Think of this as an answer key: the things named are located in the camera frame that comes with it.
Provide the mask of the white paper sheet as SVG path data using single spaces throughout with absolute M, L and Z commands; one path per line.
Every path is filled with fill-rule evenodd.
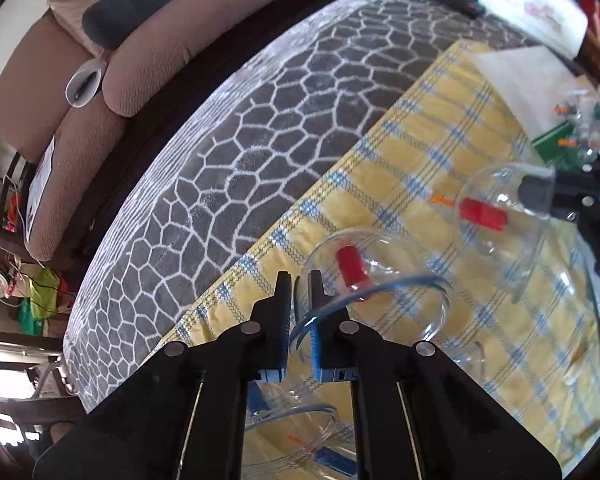
M 38 207 L 40 206 L 46 184 L 53 171 L 54 151 L 55 138 L 52 138 L 52 140 L 50 140 L 50 144 L 47 145 L 47 148 L 40 162 L 38 163 L 38 166 L 36 167 L 34 178 L 30 184 L 26 222 L 24 222 L 24 226 L 26 227 L 24 230 L 24 239 L 26 242 L 28 242 L 31 238 L 33 222 L 35 220 L 36 213 L 38 212 Z

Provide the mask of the dark blue cushion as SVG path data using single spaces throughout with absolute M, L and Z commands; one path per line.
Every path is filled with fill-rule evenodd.
M 106 50 L 116 50 L 134 30 L 172 0 L 98 0 L 82 16 L 87 38 Z

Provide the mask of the yellow plaid cloth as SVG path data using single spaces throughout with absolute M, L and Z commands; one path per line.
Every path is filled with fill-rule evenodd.
M 370 131 L 197 299 L 168 333 L 212 341 L 268 295 L 279 271 L 298 274 L 330 234 L 372 226 L 398 234 L 454 287 L 440 344 L 478 341 L 486 391 L 570 472 L 600 436 L 600 344 L 584 262 L 570 224 L 553 226 L 519 300 L 494 271 L 456 247 L 453 197 L 478 169 L 529 160 L 513 114 L 460 40 L 440 55 Z

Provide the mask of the grey pebble pattern mat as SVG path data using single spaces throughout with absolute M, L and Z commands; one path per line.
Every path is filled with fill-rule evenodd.
M 186 312 L 204 339 L 242 322 L 224 273 L 457 40 L 531 38 L 430 0 L 336 0 L 224 81 L 166 144 L 110 226 L 64 340 L 91 410 Z

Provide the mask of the brown sofa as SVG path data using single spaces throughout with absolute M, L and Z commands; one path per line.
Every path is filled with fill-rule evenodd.
M 87 264 L 126 196 L 181 122 L 261 48 L 326 0 L 172 0 L 116 50 L 85 35 L 98 0 L 50 0 L 0 75 L 0 138 L 26 164 L 16 228 L 0 248 L 61 270 Z M 94 99 L 66 100 L 71 76 L 101 58 Z M 24 239 L 30 184 L 50 140 L 53 171 Z

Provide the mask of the large clear cup red valve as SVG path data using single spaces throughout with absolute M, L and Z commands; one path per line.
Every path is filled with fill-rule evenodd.
M 242 478 L 355 479 L 353 429 L 305 385 L 248 386 Z

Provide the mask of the green bag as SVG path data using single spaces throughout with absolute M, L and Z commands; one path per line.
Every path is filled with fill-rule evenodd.
M 59 285 L 59 276 L 50 268 L 39 270 L 33 278 L 29 274 L 18 276 L 17 290 L 23 297 L 17 309 L 17 320 L 23 333 L 43 335 L 44 322 L 58 313 Z

